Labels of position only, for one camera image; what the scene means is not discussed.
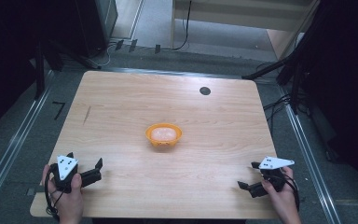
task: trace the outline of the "cable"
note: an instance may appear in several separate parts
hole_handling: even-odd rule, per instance
[[[60,197],[58,197],[57,201],[54,203],[54,207],[55,207],[55,205],[58,203],[58,201],[60,200],[60,198],[62,197],[62,195],[63,195],[63,191],[61,191]]]
[[[242,76],[242,79],[253,80],[253,79],[256,79],[258,77],[262,77],[266,73],[271,72],[271,71],[273,71],[275,69],[278,69],[283,65],[287,66],[286,63],[290,62],[290,60],[291,60],[291,55],[287,56],[286,58],[284,58],[284,59],[282,59],[280,61],[277,61],[276,63],[273,63],[273,64],[267,66],[266,68],[263,68],[260,71],[255,72],[255,73],[253,73],[251,75]]]
[[[270,125],[269,125],[270,131],[269,132],[271,134],[271,137],[273,137],[274,115],[277,114],[278,112],[282,111],[285,106],[287,106],[291,103],[291,101],[292,101],[292,98],[290,97],[290,94],[285,94],[284,96],[279,98],[275,103],[263,106],[263,109],[265,111],[271,108],[271,114],[267,118],[267,121],[269,121],[269,123],[270,123]],[[275,107],[280,104],[282,104],[282,105],[278,109],[275,109]],[[297,108],[300,112],[307,114],[307,115],[309,114],[306,97],[302,97],[302,98],[297,97],[296,104],[297,104]]]
[[[49,179],[51,173],[53,173],[54,169],[57,169],[57,166],[53,164],[50,166],[50,169],[48,169],[48,174],[46,175],[46,178],[45,178],[45,197],[46,197],[46,202],[48,203],[46,212],[49,215],[52,215],[54,217],[54,219],[56,219],[57,221],[60,221],[60,217],[58,216],[58,210],[55,208],[55,206],[51,205],[51,199],[50,199],[50,196],[48,195],[48,179]]]
[[[182,46],[179,47],[179,48],[176,48],[176,49],[168,49],[168,50],[179,50],[181,49],[187,42],[187,38],[188,38],[188,21],[190,20],[190,11],[191,11],[191,2],[189,3],[188,5],[188,12],[187,12],[187,22],[186,22],[186,38],[185,38],[185,41],[183,42]]]
[[[186,35],[187,35],[187,33],[188,33],[188,26],[187,26],[187,29],[186,29],[185,20],[182,20],[182,26],[183,26],[183,30],[186,32]],[[186,49],[183,49],[183,50],[181,50],[181,51],[187,51],[189,48],[190,48],[190,44],[187,43],[187,48],[186,48]]]
[[[265,64],[268,64],[268,63],[261,63],[260,65],[258,65],[258,66],[255,68],[255,71],[258,72],[258,69],[259,69],[261,66],[265,65]]]
[[[288,176],[288,175],[285,175],[287,179],[291,180],[293,182],[290,183],[286,178],[281,178],[279,176],[276,176],[276,175],[263,175],[264,177],[267,177],[267,178],[274,178],[274,179],[279,179],[279,180],[282,180],[284,181],[292,190],[293,190],[293,195],[295,196],[295,202],[296,202],[296,208],[297,208],[297,211],[299,211],[300,209],[300,197],[299,197],[299,193],[298,193],[298,185],[296,183],[296,181]]]
[[[108,58],[109,58],[109,60],[107,61],[107,63],[102,63],[102,64],[100,64],[100,63],[94,62],[92,59],[88,59],[88,60],[89,60],[90,62],[92,62],[93,64],[98,65],[98,66],[108,65],[108,64],[110,63],[110,53],[109,53],[109,50],[110,50],[113,46],[114,46],[114,45],[111,45],[111,46],[109,46],[109,47],[106,49],[106,54],[107,54],[107,56],[108,56]]]

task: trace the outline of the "black circular marker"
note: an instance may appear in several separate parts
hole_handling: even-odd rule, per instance
[[[211,89],[209,89],[208,87],[202,87],[202,88],[200,89],[200,93],[201,93],[202,95],[209,95],[209,94],[211,94]]]

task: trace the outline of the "gray floor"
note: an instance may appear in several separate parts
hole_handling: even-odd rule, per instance
[[[144,11],[141,14],[140,21],[143,20],[143,16],[147,16]],[[182,22],[178,21],[177,25],[181,26]],[[114,71],[118,70],[118,68],[130,68],[132,71],[136,71],[133,69],[144,69],[146,72],[150,70],[174,71],[194,76],[210,74],[211,77],[241,78],[241,75],[252,74],[257,69],[262,68],[263,65],[266,65],[265,62],[275,60],[273,59],[274,54],[271,51],[270,43],[262,34],[262,30],[253,33],[255,36],[249,38],[256,40],[260,38],[257,37],[257,34],[264,36],[260,40],[262,43],[257,43],[257,46],[264,46],[265,52],[257,53],[259,49],[251,50],[251,46],[254,43],[243,41],[242,44],[247,46],[243,48],[248,49],[248,51],[245,50],[241,56],[238,56],[236,50],[230,51],[232,48],[222,48],[212,53],[206,51],[209,48],[207,47],[190,52],[190,49],[198,44],[198,40],[195,37],[189,38],[190,48],[186,52],[162,51],[159,54],[155,54],[154,49],[151,47],[158,42],[163,45],[162,39],[164,38],[151,37],[157,32],[152,32],[153,34],[150,34],[149,38],[143,37],[147,36],[141,35],[141,32],[144,32],[145,29],[142,24],[138,24],[135,36],[139,42],[134,52],[130,52],[129,46],[123,46],[120,50],[111,48],[110,63],[103,66],[103,70]],[[151,39],[153,39],[153,41],[150,41],[151,47],[143,42]],[[202,44],[204,46],[219,46],[215,45],[215,43],[218,43],[216,39],[208,41]],[[224,55],[217,55],[217,52],[224,52]],[[54,72],[53,76],[51,76],[52,81],[46,101],[21,144],[18,154],[14,155],[16,159],[13,164],[9,165],[10,169],[2,186],[0,186],[0,223],[55,222],[52,218],[32,217],[30,215],[29,209],[33,195],[27,195],[27,190],[34,189],[39,184],[43,165],[48,162],[76,93],[78,83],[86,71],[77,62],[67,60],[66,56],[62,57],[65,59],[65,67],[62,72]],[[93,61],[106,63],[108,57],[106,54],[101,54],[94,58]],[[274,71],[256,81],[263,105],[277,101],[282,95],[280,87],[274,81],[277,74]],[[34,92],[35,88],[32,86],[0,120],[0,160],[4,157],[8,147],[10,147],[9,143],[13,140],[12,136],[20,128],[23,119],[34,103]],[[55,117],[60,108],[53,102],[65,103],[65,107],[57,119]],[[266,117],[269,117],[269,113],[269,111],[266,111]],[[358,173],[345,163],[334,164],[327,161],[324,155],[324,143],[320,140],[311,118],[303,114],[299,114],[298,118],[301,121],[302,129],[310,144],[318,169],[331,193],[341,222],[358,223]],[[300,215],[303,223],[328,223],[315,188],[317,185],[314,184],[315,181],[312,179],[310,168],[304,159],[301,145],[298,143],[288,114],[284,110],[274,117],[272,137],[278,156],[296,161],[293,169],[295,170],[296,182],[300,188]],[[90,223],[90,219],[85,218],[83,222]],[[278,220],[248,220],[247,223],[280,222]]]
[[[112,37],[131,39],[142,11],[143,0],[116,0],[116,6],[118,17]]]
[[[154,48],[171,47],[172,1],[145,0],[132,39],[138,46]],[[174,46],[182,46],[186,39],[186,21],[175,20]],[[187,43],[181,51],[216,56],[276,61],[267,30],[189,21]]]

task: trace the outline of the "wire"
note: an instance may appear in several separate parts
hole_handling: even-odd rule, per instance
[[[46,212],[49,215],[52,215],[56,220],[60,221],[60,217],[58,216],[58,210],[55,208],[55,206],[51,205],[51,199],[50,199],[50,197],[48,195],[48,179],[49,179],[51,173],[53,173],[53,169],[56,169],[56,166],[51,165],[50,169],[48,169],[48,173],[46,174],[46,177],[45,177],[45,197],[46,197],[46,202],[48,203],[48,207],[46,208]]]
[[[90,62],[92,62],[93,64],[98,65],[98,66],[108,65],[108,64],[110,63],[110,53],[109,53],[109,50],[110,50],[113,46],[115,46],[115,45],[111,45],[111,46],[109,46],[109,47],[106,49],[106,54],[107,54],[107,56],[108,56],[108,58],[109,58],[109,60],[107,61],[107,63],[96,63],[96,62],[94,62],[92,59],[88,59],[88,60],[89,60]]]
[[[188,12],[187,12],[187,20],[186,20],[186,38],[185,38],[185,41],[183,42],[182,46],[179,47],[179,48],[176,48],[176,49],[168,49],[168,50],[179,50],[181,49],[187,42],[187,39],[188,39],[188,21],[190,20],[190,11],[191,11],[191,2],[188,4]]]
[[[269,104],[269,105],[264,105],[263,109],[266,111],[268,109],[271,109],[271,114],[269,115],[269,117],[267,118],[267,121],[269,121],[270,125],[270,134],[271,137],[273,137],[273,129],[274,129],[274,116],[275,114],[277,114],[278,112],[282,111],[284,109],[285,106],[289,105],[292,103],[292,98],[290,97],[290,93],[289,94],[285,94],[284,96],[282,96],[281,98],[279,98],[275,103]],[[304,114],[309,114],[309,110],[307,107],[307,101],[306,101],[306,97],[298,97],[296,99],[296,105],[297,108],[300,112],[304,113]]]
[[[258,72],[258,69],[259,69],[261,66],[265,65],[265,64],[268,64],[268,63],[261,63],[260,65],[258,65],[258,66],[255,68],[255,71]]]
[[[54,207],[56,207],[56,204],[58,203],[58,201],[60,200],[60,198],[62,197],[62,195],[63,195],[63,191],[61,191],[60,197],[58,197],[57,201],[54,203]]]
[[[295,196],[295,202],[296,202],[296,208],[297,208],[297,211],[300,209],[300,199],[299,199],[299,194],[298,194],[298,185],[296,183],[296,181],[288,176],[288,175],[285,175],[287,179],[291,180],[293,182],[290,183],[286,178],[281,178],[279,176],[276,176],[276,175],[263,175],[264,177],[268,177],[268,178],[274,178],[274,179],[279,179],[279,180],[282,180],[285,182],[285,184],[287,184],[292,190],[293,190],[293,194]]]
[[[183,26],[183,30],[186,32],[186,35],[187,35],[187,33],[188,33],[188,26],[187,26],[187,29],[186,29],[185,20],[182,20],[182,26]],[[187,43],[187,48],[186,48],[186,49],[183,49],[183,51],[186,51],[186,50],[188,50],[189,48],[190,48],[190,44]]]

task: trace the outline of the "floor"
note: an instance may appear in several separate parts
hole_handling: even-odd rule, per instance
[[[163,49],[172,47],[171,0],[143,0],[141,2],[139,0],[117,0],[118,10],[121,7],[126,8],[122,13],[125,19],[122,20],[127,23],[120,22],[119,15],[113,38],[117,40],[124,39],[128,44],[132,40],[137,40],[137,46],[144,48],[153,49],[156,45],[160,45]],[[133,12],[136,8],[139,9],[139,14]],[[127,35],[125,38],[115,35],[116,30],[129,30],[130,28],[132,29],[132,35]],[[187,31],[187,41],[179,49],[183,52],[253,59],[263,62],[275,62],[277,60],[266,29],[189,21]],[[178,48],[183,45],[185,40],[186,21],[175,20],[173,46]]]
[[[170,8],[170,2],[144,0],[142,7],[138,7],[141,9],[138,14],[132,13],[138,15],[136,26],[132,26],[134,29],[112,39],[112,43],[124,39],[125,45],[121,49],[111,48],[109,55],[103,53],[92,60],[106,63],[109,59],[103,66],[105,71],[175,71],[182,75],[223,78],[241,78],[243,74],[252,74],[276,61],[267,31],[263,29],[195,21],[189,23],[189,37],[181,50],[156,54],[157,44],[163,48],[170,46],[171,14],[166,9]],[[185,37],[184,22],[178,20],[175,24],[175,46],[180,46]],[[135,39],[137,46],[131,51],[130,44]],[[62,72],[47,71],[49,88],[44,98],[34,101],[33,85],[0,120],[0,176],[3,177],[0,181],[0,223],[54,223],[50,218],[31,217],[29,208],[40,181],[41,168],[51,155],[78,83],[86,71],[78,63],[64,59]],[[277,75],[278,72],[273,71],[255,81],[263,105],[276,102],[290,87],[276,85]],[[54,102],[65,103],[60,115],[61,106]],[[266,111],[266,118],[269,116],[270,111]],[[270,128],[278,156],[296,161],[295,178],[300,186],[303,223],[358,223],[358,173],[345,163],[327,161],[324,143],[311,118],[304,114],[294,116],[283,107],[274,116],[274,126]],[[85,218],[82,223],[91,221]],[[247,223],[280,222],[248,220]]]

